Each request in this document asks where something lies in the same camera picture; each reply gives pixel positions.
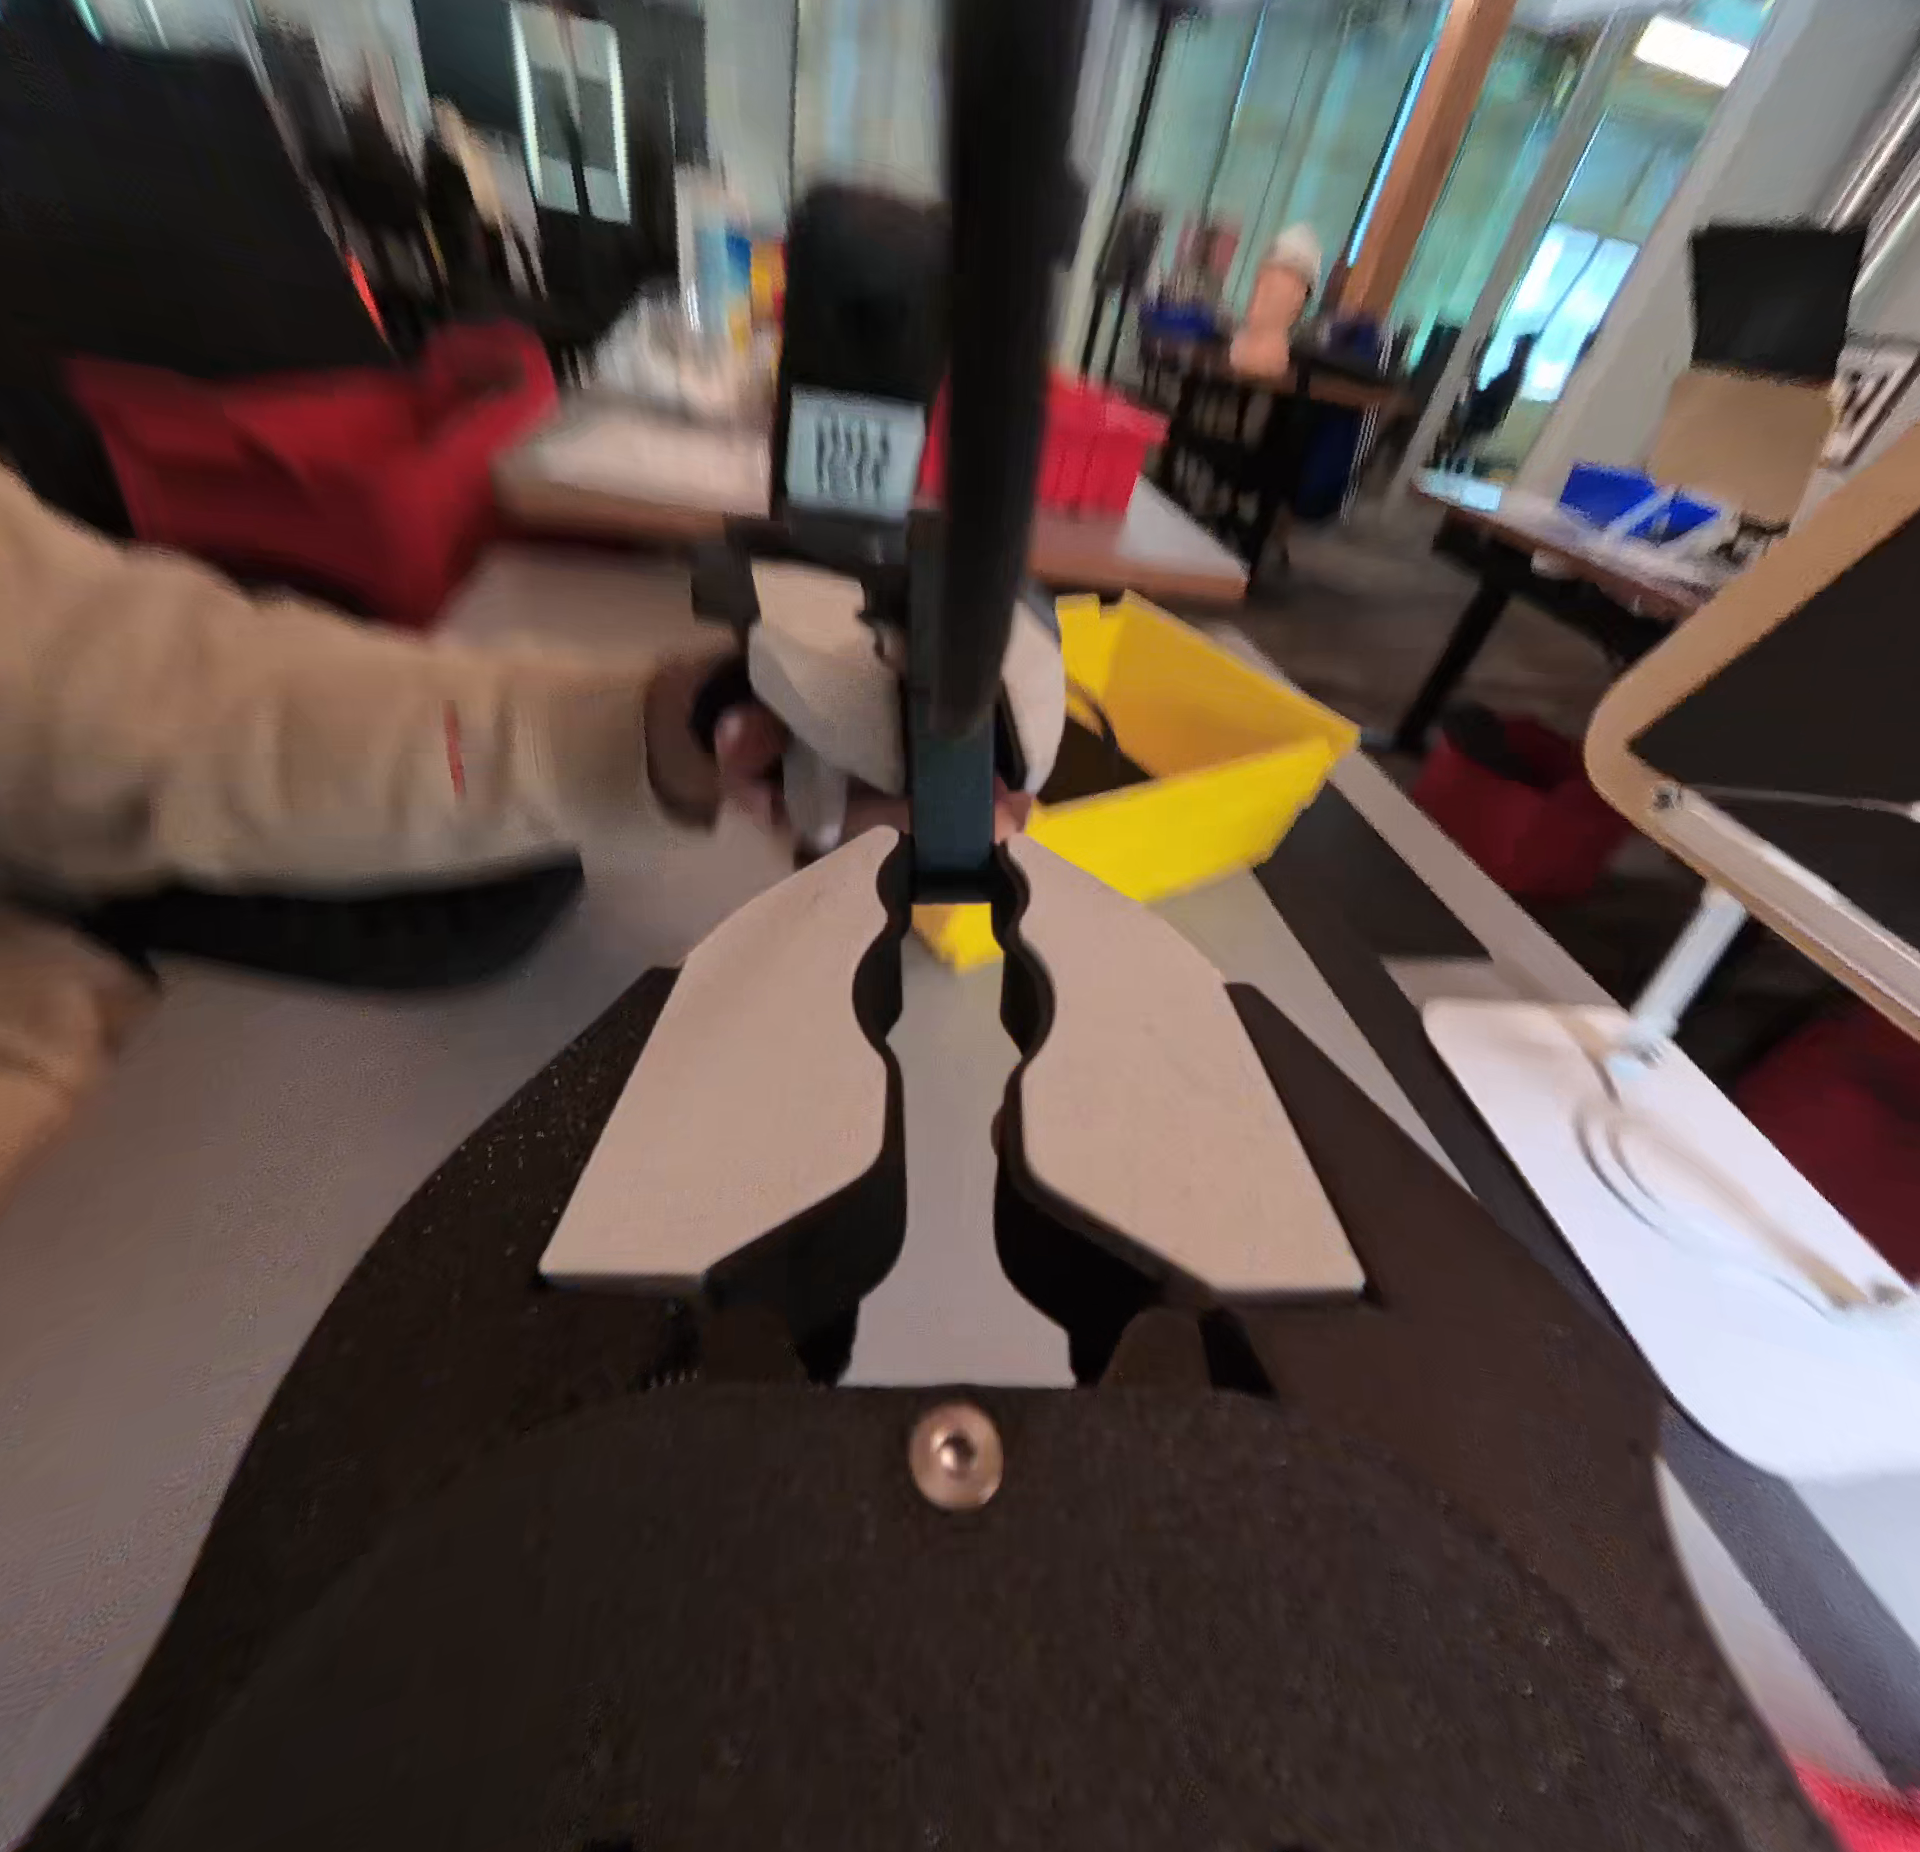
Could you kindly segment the red bag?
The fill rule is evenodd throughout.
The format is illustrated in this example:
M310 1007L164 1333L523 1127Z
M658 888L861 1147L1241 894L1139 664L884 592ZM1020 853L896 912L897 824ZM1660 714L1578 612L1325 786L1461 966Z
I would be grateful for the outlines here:
M1562 730L1492 702L1442 714L1410 807L1451 832L1486 877L1537 909L1587 901L1628 832Z

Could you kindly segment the person's left hand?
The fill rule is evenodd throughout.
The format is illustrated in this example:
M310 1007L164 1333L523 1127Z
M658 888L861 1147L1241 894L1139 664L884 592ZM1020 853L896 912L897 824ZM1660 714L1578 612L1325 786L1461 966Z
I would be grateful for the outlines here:
M786 728L758 702L746 656L674 656L642 684L642 777L674 824L712 832L728 809L786 824Z

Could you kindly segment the black background panel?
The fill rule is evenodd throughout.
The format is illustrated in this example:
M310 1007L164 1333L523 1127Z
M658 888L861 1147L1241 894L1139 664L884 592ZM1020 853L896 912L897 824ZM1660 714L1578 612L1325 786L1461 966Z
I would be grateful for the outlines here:
M1691 238L1691 371L1832 382L1866 226L1711 221Z

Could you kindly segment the white tablet stand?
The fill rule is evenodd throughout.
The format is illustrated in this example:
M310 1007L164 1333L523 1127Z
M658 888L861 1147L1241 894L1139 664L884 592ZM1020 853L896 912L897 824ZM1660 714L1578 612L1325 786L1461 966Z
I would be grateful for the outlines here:
M1786 1486L1910 1478L1906 1275L1670 1041L1746 920L1910 1026L1910 941L1811 862L1891 864L1910 798L1651 786L1637 824L1706 894L1628 1007L1420 1000L1420 1034L1677 1413Z

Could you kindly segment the person's left forearm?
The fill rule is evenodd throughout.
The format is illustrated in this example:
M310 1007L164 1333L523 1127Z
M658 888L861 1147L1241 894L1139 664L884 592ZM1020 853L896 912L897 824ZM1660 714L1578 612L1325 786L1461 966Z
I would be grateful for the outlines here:
M0 864L25 901L483 877L663 822L653 664L258 598L0 477Z

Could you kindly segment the red cloth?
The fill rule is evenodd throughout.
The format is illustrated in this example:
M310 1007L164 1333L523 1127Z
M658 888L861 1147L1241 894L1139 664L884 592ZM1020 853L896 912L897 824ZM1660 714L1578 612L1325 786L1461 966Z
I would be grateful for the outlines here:
M560 412L516 324L439 326L398 371L204 382L72 353L139 541L298 580L385 624L439 624L493 539L493 462Z

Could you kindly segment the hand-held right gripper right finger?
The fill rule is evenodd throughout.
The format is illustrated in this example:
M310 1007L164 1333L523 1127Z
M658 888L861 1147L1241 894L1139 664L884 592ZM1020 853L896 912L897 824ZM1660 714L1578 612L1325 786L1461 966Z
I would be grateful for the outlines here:
M1359 1303L1365 1265L1227 1000L1155 909L1004 839L1004 1181L1068 1232L1202 1303Z

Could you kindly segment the yellow plastic bin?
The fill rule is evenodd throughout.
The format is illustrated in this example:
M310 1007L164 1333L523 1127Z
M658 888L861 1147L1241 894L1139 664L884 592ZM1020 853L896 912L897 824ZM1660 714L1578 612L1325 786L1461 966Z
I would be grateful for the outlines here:
M1160 786L1032 807L1025 839L1155 909L1258 871L1359 749L1359 728L1148 598L1052 598L1087 684Z

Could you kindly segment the red ribbed bin white label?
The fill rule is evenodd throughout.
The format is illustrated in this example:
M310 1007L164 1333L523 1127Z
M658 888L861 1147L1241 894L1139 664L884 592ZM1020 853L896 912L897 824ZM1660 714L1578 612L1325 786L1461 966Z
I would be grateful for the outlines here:
M1166 416L1139 412L1134 396L1049 371L1049 416L1025 520L1125 520L1125 499L1160 448Z

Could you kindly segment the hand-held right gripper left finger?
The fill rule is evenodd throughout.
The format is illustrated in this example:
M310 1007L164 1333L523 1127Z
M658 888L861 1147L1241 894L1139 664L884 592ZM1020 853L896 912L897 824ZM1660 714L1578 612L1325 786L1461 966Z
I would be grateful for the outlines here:
M541 1242L553 1287L869 1296L903 1232L903 832L861 832L715 920Z

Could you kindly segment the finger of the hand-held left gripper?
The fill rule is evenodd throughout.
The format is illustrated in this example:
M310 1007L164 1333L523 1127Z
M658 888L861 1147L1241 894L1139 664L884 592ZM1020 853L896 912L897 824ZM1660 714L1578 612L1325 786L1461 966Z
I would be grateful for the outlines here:
M751 563L758 618L746 633L751 697L825 770L897 798L903 792L903 702L897 633L869 612L853 573Z
M1016 612L996 697L996 770L1004 792L1032 798L1052 777L1068 730L1068 664L1061 618Z

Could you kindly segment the wooden post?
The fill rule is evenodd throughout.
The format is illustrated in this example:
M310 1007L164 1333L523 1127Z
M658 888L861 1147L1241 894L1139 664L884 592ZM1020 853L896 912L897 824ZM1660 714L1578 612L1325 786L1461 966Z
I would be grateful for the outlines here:
M1349 278L1335 286L1345 313L1388 324L1512 22L1517 0L1442 8L1430 65L1415 76L1410 113L1386 153L1374 200L1359 226Z

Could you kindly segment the blue bin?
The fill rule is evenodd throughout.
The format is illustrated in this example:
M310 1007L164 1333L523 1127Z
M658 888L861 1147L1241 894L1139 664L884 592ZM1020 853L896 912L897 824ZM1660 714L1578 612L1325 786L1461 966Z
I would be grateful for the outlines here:
M1559 512L1628 541L1677 541L1728 523L1728 504L1616 462L1571 462Z

